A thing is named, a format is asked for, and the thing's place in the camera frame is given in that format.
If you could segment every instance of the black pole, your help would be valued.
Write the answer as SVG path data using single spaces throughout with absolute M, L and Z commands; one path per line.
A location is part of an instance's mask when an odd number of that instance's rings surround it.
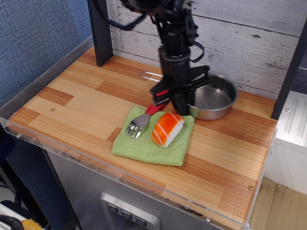
M 296 76 L 297 70 L 304 56 L 306 47 L 307 47 L 307 20 L 305 21 L 305 25 L 303 27 L 302 34 L 298 40 L 292 61 L 290 63 L 290 66 L 287 72 L 287 75 L 283 81 L 282 88 L 279 92 L 277 101 L 275 103 L 274 110 L 271 115 L 272 119 L 278 120 L 280 114 L 282 113 L 283 106 L 287 100 L 287 97 L 290 92 L 294 78 Z
M 102 66 L 113 56 L 110 25 L 99 15 L 93 4 L 93 0 L 87 0 L 87 3 L 93 33 L 96 63 L 98 66 Z M 101 0 L 98 4 L 104 15 L 107 16 L 106 0 Z

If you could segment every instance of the wooden floor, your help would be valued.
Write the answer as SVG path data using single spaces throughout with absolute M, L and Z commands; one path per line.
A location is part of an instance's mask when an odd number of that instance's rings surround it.
M 252 230 L 307 230 L 307 195 L 264 178 L 249 223 Z

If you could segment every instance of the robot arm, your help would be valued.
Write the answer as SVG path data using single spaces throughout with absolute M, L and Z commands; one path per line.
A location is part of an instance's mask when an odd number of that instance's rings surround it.
M 208 66 L 191 68 L 190 61 L 199 61 L 203 46 L 195 39 L 198 37 L 197 25 L 191 13 L 188 0 L 120 0 L 127 9 L 141 13 L 128 26 L 108 22 L 120 29 L 132 30 L 146 15 L 156 25 L 160 39 L 159 58 L 163 79 L 151 89 L 156 105 L 172 101 L 180 115 L 188 115 L 187 104 L 194 105 L 194 95 L 198 87 L 210 82 Z M 197 59 L 190 59 L 190 47 L 196 45 L 203 50 Z M 159 92 L 168 90 L 167 94 L 158 96 Z

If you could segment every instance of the red fork handle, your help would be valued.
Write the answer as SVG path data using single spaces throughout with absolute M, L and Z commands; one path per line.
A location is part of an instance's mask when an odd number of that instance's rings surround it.
M 168 93 L 169 90 L 164 90 L 162 92 L 157 93 L 157 96 L 162 96 L 166 93 Z M 155 106 L 154 104 L 151 104 L 147 109 L 146 109 L 146 114 L 148 115 L 154 115 L 156 112 L 158 112 L 163 106 L 165 105 L 165 103 L 162 103 L 158 106 Z

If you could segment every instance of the wooden tabletop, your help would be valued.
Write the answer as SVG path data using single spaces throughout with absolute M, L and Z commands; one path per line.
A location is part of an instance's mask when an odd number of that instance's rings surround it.
M 91 48 L 16 112 L 8 126 L 43 148 L 116 174 L 199 218 L 242 229 L 275 131 L 277 121 L 270 119 L 275 101 L 239 92 L 225 117 L 196 119 L 181 167 L 113 156 L 113 142 L 129 111 L 152 102 L 149 90 L 156 83 L 141 78 L 142 71 L 161 73 L 117 56 L 98 67 Z M 169 103 L 164 111 L 175 110 Z

